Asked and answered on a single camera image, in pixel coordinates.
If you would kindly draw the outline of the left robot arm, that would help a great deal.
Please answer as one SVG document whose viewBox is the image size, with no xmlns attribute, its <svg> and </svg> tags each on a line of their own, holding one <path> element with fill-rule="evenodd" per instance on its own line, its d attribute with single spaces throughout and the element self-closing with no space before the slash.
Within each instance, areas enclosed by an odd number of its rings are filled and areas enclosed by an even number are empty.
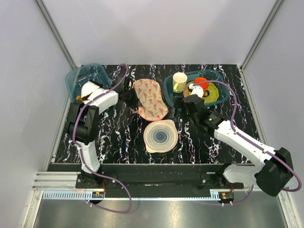
<svg viewBox="0 0 304 228">
<path fill-rule="evenodd" d="M 81 96 L 69 108 L 67 133 L 75 142 L 81 169 L 88 173 L 86 183 L 92 188 L 98 188 L 103 181 L 102 175 L 97 173 L 100 162 L 95 148 L 99 116 L 119 101 L 125 102 L 129 108 L 141 105 L 129 77 L 121 78 L 110 89 L 104 89 L 101 84 L 90 80 L 83 85 Z"/>
</svg>

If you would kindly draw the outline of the floral mesh laundry bag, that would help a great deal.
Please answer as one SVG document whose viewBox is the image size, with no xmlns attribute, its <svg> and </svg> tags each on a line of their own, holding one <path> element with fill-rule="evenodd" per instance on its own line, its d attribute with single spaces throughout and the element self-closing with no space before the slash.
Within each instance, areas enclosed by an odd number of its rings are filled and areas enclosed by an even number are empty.
<svg viewBox="0 0 304 228">
<path fill-rule="evenodd" d="M 162 99 L 158 82 L 151 79 L 139 79 L 133 83 L 137 97 L 142 104 L 138 107 L 139 115 L 147 121 L 162 120 L 168 113 L 168 107 Z"/>
</svg>

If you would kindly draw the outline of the white bra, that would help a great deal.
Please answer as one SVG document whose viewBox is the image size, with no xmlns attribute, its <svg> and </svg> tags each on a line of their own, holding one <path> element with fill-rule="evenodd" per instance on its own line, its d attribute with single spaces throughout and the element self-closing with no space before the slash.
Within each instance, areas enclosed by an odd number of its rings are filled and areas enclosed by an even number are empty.
<svg viewBox="0 0 304 228">
<path fill-rule="evenodd" d="M 95 90 L 102 88 L 103 85 L 93 81 L 93 80 L 89 80 L 88 82 L 86 82 L 82 88 L 81 88 L 81 98 L 85 99 L 87 97 L 89 97 Z"/>
</svg>

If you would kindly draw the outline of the pale yellow mug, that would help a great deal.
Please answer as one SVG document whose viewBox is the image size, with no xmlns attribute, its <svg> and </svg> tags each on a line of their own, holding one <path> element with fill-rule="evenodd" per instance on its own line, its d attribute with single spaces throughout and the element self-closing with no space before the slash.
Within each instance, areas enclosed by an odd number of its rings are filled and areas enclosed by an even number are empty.
<svg viewBox="0 0 304 228">
<path fill-rule="evenodd" d="M 185 73 L 178 72 L 173 75 L 173 92 L 175 93 L 182 93 L 185 89 L 185 86 L 187 84 L 188 77 Z"/>
</svg>

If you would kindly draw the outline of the yellow garment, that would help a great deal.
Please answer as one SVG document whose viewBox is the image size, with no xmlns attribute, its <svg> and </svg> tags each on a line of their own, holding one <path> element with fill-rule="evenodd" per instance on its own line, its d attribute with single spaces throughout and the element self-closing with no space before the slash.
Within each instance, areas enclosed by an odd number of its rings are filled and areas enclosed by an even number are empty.
<svg viewBox="0 0 304 228">
<path fill-rule="evenodd" d="M 76 97 L 76 100 L 78 100 L 78 101 L 83 101 L 83 99 L 82 99 L 80 96 L 77 96 L 77 97 Z"/>
</svg>

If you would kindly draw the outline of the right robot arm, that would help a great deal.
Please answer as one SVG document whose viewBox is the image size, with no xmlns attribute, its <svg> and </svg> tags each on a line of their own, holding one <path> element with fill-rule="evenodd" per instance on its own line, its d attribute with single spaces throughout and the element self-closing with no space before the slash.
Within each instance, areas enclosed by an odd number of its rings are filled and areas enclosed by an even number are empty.
<svg viewBox="0 0 304 228">
<path fill-rule="evenodd" d="M 229 145 L 247 159 L 250 165 L 226 165 L 218 174 L 216 184 L 227 188 L 232 183 L 257 185 L 269 196 L 277 196 L 294 177 L 290 152 L 275 149 L 244 133 L 224 115 L 210 111 L 197 95 L 176 97 L 173 114 L 189 119 L 202 133 Z"/>
</svg>

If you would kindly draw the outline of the teal plastic bin left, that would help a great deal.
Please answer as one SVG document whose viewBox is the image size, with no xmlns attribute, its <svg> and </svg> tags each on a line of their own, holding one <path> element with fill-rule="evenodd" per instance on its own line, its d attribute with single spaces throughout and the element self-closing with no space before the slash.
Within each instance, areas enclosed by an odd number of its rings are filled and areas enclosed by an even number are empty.
<svg viewBox="0 0 304 228">
<path fill-rule="evenodd" d="M 103 89 L 110 88 L 112 84 L 106 70 L 101 64 L 93 63 L 83 65 L 70 71 L 65 78 L 66 88 L 71 102 L 74 102 L 76 97 L 81 95 L 82 86 L 90 80 L 102 85 Z"/>
</svg>

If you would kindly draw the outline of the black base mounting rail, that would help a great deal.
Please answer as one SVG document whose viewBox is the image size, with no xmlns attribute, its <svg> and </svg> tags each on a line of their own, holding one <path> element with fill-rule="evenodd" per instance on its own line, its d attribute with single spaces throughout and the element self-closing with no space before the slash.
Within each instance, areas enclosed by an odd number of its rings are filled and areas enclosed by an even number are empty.
<svg viewBox="0 0 304 228">
<path fill-rule="evenodd" d="M 47 173 L 77 189 L 92 189 L 106 198 L 216 198 L 215 191 L 244 190 L 251 185 L 224 179 L 225 164 L 104 164 L 101 178 L 81 171 L 79 164 L 54 164 Z"/>
</svg>

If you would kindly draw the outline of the teal plastic bin right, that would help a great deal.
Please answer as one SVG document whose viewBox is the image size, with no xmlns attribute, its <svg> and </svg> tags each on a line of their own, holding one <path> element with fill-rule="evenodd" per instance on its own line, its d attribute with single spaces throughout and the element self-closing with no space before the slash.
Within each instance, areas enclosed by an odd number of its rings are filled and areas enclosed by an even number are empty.
<svg viewBox="0 0 304 228">
<path fill-rule="evenodd" d="M 203 77 L 207 80 L 217 80 L 224 82 L 223 76 L 214 71 L 214 70 L 200 70 L 200 71 L 192 71 L 192 72 L 187 72 L 185 73 L 188 77 L 187 83 L 194 81 L 197 77 Z M 164 98 L 167 102 L 167 104 L 170 107 L 173 107 L 173 101 L 174 101 L 174 96 L 175 93 L 173 92 L 173 87 L 172 87 L 172 82 L 173 82 L 173 75 L 168 76 L 164 82 L 163 82 L 163 95 Z M 229 89 L 226 88 L 224 85 L 219 84 L 219 83 L 213 83 L 217 89 L 219 90 L 219 99 L 210 104 L 205 104 L 205 106 L 213 106 L 213 105 L 218 105 L 220 103 L 226 102 L 229 98 Z"/>
</svg>

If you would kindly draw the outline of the cream ringed ceramic plate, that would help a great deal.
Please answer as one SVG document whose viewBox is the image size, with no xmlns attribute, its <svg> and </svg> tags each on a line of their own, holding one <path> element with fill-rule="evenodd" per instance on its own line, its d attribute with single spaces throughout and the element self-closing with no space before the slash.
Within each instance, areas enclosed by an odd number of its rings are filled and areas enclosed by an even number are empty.
<svg viewBox="0 0 304 228">
<path fill-rule="evenodd" d="M 166 153 L 176 146 L 178 131 L 172 120 L 154 121 L 145 128 L 143 138 L 147 152 Z"/>
</svg>

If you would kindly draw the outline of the teal plastic bin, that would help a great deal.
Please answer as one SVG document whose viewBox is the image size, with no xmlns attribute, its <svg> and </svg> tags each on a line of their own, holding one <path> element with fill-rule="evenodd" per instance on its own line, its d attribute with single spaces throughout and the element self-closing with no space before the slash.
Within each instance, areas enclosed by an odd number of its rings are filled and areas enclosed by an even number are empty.
<svg viewBox="0 0 304 228">
<path fill-rule="evenodd" d="M 207 80 L 217 80 L 224 82 L 223 76 L 214 71 L 214 70 L 200 70 L 200 71 L 192 71 L 192 72 L 187 72 L 185 73 L 188 77 L 187 83 L 194 81 L 197 77 L 203 77 Z M 175 93 L 173 92 L 173 87 L 172 87 L 172 82 L 173 82 L 173 75 L 168 76 L 164 82 L 163 82 L 163 95 L 164 98 L 167 102 L 167 104 L 170 107 L 173 107 L 173 101 L 174 101 L 174 96 Z M 213 105 L 218 105 L 220 103 L 226 102 L 229 98 L 229 89 L 226 88 L 224 85 L 219 84 L 219 83 L 213 83 L 217 89 L 219 90 L 219 99 L 210 104 L 205 104 L 205 106 L 213 106 Z"/>
<path fill-rule="evenodd" d="M 93 63 L 83 65 L 70 71 L 65 78 L 66 88 L 71 102 L 74 102 L 76 97 L 81 95 L 82 86 L 90 80 L 102 85 L 103 89 L 110 88 L 112 84 L 106 70 L 101 64 Z"/>
</svg>

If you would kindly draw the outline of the pink plate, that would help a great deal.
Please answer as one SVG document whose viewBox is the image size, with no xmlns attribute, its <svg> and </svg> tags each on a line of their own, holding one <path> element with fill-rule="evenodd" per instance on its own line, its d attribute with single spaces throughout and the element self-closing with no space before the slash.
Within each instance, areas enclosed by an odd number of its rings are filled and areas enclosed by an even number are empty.
<svg viewBox="0 0 304 228">
<path fill-rule="evenodd" d="M 194 82 L 189 82 L 186 84 L 185 88 L 184 88 L 184 91 L 183 91 L 183 97 L 187 97 L 189 96 L 191 93 L 192 93 L 192 86 L 193 86 Z"/>
</svg>

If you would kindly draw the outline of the aluminium frame rail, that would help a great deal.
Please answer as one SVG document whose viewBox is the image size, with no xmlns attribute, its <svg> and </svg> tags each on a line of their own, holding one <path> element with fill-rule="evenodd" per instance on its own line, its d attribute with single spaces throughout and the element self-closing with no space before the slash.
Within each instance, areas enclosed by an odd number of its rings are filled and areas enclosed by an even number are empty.
<svg viewBox="0 0 304 228">
<path fill-rule="evenodd" d="M 114 179 L 93 183 L 76 172 L 39 172 L 33 190 L 56 200 L 173 200 L 219 201 L 235 191 L 248 191 L 242 183 L 216 182 L 214 172 L 112 174 Z"/>
</svg>

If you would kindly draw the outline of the green polka dot plate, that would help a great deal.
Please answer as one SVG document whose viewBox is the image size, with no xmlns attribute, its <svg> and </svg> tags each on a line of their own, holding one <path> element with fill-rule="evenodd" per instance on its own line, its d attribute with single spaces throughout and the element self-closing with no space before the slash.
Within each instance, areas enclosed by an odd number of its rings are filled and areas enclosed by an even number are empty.
<svg viewBox="0 0 304 228">
<path fill-rule="evenodd" d="M 213 83 L 209 83 L 208 86 L 209 96 L 202 97 L 205 104 L 211 105 L 212 103 L 216 102 L 219 99 L 219 90 Z"/>
</svg>

